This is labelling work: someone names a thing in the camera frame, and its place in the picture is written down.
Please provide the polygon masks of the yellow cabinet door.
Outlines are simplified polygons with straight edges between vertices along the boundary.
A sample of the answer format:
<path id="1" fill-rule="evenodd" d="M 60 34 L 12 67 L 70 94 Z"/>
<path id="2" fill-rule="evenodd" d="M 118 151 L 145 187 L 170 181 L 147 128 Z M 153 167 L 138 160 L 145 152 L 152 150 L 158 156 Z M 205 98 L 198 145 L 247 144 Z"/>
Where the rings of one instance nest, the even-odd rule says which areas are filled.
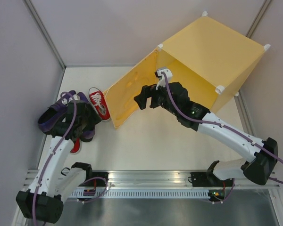
<path id="1" fill-rule="evenodd" d="M 139 108 L 133 98 L 140 94 L 142 87 L 157 83 L 154 75 L 157 56 L 156 48 L 107 89 L 105 101 L 115 129 Z"/>

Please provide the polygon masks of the red sneaker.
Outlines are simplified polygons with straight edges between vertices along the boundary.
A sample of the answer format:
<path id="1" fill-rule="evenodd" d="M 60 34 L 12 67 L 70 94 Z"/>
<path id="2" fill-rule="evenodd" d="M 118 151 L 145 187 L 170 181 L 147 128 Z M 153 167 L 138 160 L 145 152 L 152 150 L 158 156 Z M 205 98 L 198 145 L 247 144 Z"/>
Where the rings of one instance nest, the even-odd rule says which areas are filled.
<path id="1" fill-rule="evenodd" d="M 80 138 L 78 138 L 75 141 L 74 147 L 71 149 L 70 153 L 71 154 L 77 154 L 77 153 L 80 152 L 80 149 L 81 149 L 81 140 L 80 140 Z"/>
<path id="2" fill-rule="evenodd" d="M 97 87 L 89 88 L 89 99 L 103 121 L 110 120 L 110 113 L 103 92 Z"/>

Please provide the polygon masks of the red sneaker front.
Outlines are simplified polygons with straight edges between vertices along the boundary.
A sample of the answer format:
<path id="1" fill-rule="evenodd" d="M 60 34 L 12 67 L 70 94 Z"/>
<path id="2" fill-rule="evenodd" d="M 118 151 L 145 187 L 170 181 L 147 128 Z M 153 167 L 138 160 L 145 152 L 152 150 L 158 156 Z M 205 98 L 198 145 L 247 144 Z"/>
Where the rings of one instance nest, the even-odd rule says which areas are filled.
<path id="1" fill-rule="evenodd" d="M 81 149 L 81 140 L 80 140 L 80 138 L 78 138 L 75 141 L 74 147 L 71 149 L 70 153 L 71 154 L 77 154 L 77 153 L 80 152 L 80 149 Z"/>

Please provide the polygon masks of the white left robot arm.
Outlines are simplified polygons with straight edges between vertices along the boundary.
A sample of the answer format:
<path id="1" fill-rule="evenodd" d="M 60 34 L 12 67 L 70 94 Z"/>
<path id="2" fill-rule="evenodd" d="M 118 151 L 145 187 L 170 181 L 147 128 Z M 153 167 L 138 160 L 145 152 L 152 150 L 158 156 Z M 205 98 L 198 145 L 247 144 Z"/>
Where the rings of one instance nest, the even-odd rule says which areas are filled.
<path id="1" fill-rule="evenodd" d="M 19 191 L 16 202 L 23 216 L 34 222 L 56 223 L 61 217 L 64 203 L 79 186 L 93 183 L 92 167 L 76 162 L 66 176 L 60 179 L 63 165 L 80 139 L 90 142 L 95 126 L 101 118 L 91 106 L 82 101 L 69 101 L 63 114 L 46 133 L 52 135 L 46 160 L 26 191 Z"/>

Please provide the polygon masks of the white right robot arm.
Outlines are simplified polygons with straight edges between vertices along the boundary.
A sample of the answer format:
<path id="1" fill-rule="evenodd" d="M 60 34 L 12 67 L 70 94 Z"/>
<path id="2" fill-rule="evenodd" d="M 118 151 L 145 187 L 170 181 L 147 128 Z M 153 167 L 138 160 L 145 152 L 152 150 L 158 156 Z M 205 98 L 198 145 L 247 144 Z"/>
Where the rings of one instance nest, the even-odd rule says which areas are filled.
<path id="1" fill-rule="evenodd" d="M 217 186 L 230 178 L 246 178 L 264 186 L 277 163 L 278 143 L 272 139 L 260 139 L 237 130 L 225 123 L 206 107 L 189 99 L 188 91 L 178 82 L 169 87 L 143 86 L 133 99 L 140 109 L 162 107 L 172 113 L 185 127 L 206 134 L 234 150 L 241 159 L 214 161 L 206 171 L 206 181 Z"/>

